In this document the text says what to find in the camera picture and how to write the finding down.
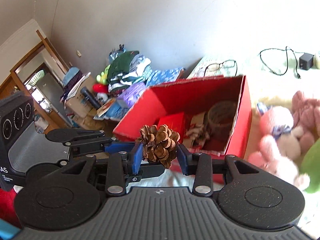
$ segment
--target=red cloth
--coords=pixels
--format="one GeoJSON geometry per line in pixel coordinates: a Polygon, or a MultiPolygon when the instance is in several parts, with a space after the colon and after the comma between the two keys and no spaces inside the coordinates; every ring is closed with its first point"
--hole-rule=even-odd
{"type": "Polygon", "coordinates": [[[16,194],[17,193],[14,189],[9,192],[0,189],[0,218],[18,228],[21,228],[13,208],[13,201],[16,194]]]}

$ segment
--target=eyeglasses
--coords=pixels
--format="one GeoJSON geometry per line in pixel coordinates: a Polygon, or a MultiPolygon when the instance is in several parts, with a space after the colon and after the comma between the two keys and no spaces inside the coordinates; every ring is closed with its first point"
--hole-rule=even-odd
{"type": "Polygon", "coordinates": [[[219,71],[222,68],[229,69],[229,68],[234,68],[234,67],[236,67],[236,74],[235,74],[235,76],[236,76],[237,72],[238,72],[238,64],[235,60],[228,59],[222,63],[212,63],[205,68],[203,76],[205,77],[205,74],[207,72],[209,72],[209,73],[215,72],[216,73],[217,71],[219,71]]]}

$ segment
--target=refrigerator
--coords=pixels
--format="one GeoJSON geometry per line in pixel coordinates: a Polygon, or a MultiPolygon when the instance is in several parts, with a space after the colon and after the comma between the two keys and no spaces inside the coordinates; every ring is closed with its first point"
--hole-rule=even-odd
{"type": "Polygon", "coordinates": [[[45,74],[44,77],[36,83],[36,88],[39,89],[45,99],[51,103],[51,106],[58,112],[62,119],[72,126],[63,104],[60,103],[60,97],[64,91],[52,75],[49,73],[45,74]]]}

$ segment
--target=green plush toy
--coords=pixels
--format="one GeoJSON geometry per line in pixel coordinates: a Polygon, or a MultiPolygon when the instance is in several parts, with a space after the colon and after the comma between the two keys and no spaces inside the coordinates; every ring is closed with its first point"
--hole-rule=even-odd
{"type": "Polygon", "coordinates": [[[310,177],[310,185],[306,189],[307,193],[315,193],[320,190],[320,139],[303,158],[300,173],[307,173],[310,177]]]}
{"type": "Polygon", "coordinates": [[[97,82],[103,85],[107,85],[107,76],[108,76],[108,70],[110,68],[110,65],[105,68],[103,72],[101,72],[101,75],[97,75],[97,82]]]}

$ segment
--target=red cardboard box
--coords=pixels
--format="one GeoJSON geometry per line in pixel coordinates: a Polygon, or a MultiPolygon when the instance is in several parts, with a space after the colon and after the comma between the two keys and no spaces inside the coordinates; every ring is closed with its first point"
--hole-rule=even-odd
{"type": "MultiPolygon", "coordinates": [[[[149,87],[113,133],[120,140],[134,141],[140,136],[139,130],[143,125],[158,124],[161,117],[180,112],[186,115],[199,114],[223,100],[238,102],[237,111],[231,135],[222,149],[223,154],[212,155],[212,158],[223,159],[226,154],[243,158],[252,119],[246,76],[195,78],[149,87]]],[[[222,182],[221,176],[215,181],[222,182]]]]}
{"type": "Polygon", "coordinates": [[[183,142],[186,125],[186,116],[184,112],[161,117],[157,127],[159,128],[162,124],[166,124],[170,129],[178,132],[180,134],[180,140],[178,142],[183,142]]]}

